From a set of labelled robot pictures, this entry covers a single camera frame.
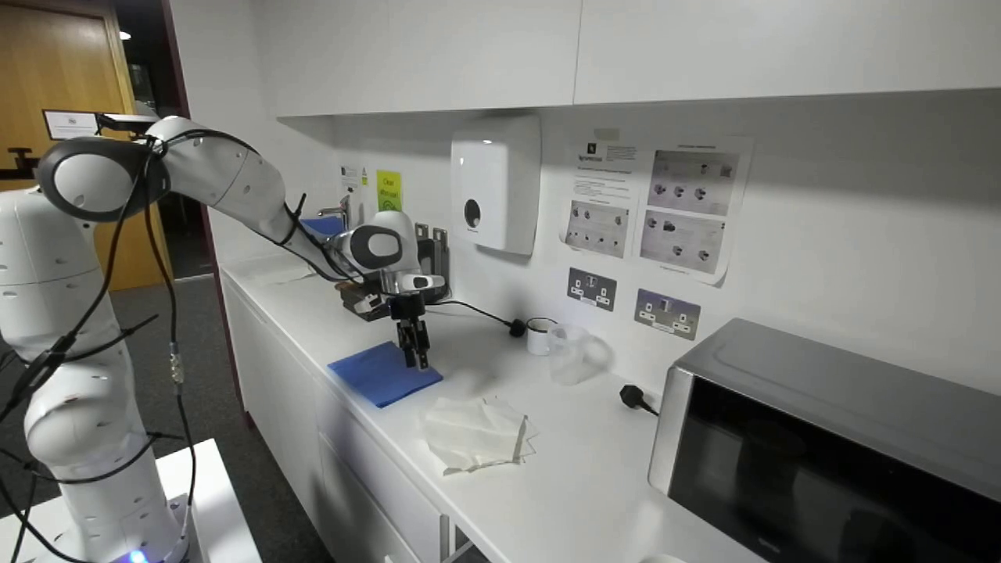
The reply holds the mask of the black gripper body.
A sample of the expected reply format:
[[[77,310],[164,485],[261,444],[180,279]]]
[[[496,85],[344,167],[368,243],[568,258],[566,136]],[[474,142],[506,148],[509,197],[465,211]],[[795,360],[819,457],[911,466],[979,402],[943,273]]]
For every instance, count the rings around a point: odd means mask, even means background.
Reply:
[[[421,274],[421,273],[378,273],[368,274],[363,286],[363,310],[367,322],[372,320],[419,320],[429,299],[447,294],[445,274]]]

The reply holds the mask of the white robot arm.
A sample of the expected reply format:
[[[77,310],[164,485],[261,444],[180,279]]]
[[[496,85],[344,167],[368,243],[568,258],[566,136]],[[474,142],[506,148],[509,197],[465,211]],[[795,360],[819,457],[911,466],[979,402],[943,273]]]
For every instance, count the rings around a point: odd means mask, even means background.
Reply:
[[[9,406],[50,474],[75,542],[64,563],[180,563],[189,507],[169,501],[135,402],[132,332],[108,299],[112,262],[94,223],[125,223],[164,194],[197,199],[315,274],[372,294],[398,322],[408,366],[429,360],[425,298],[445,282],[417,262],[408,218],[386,211],[324,241],[284,202],[281,174],[239,137],[180,117],[135,142],[70,137],[36,181],[0,194],[0,334],[25,362]]]

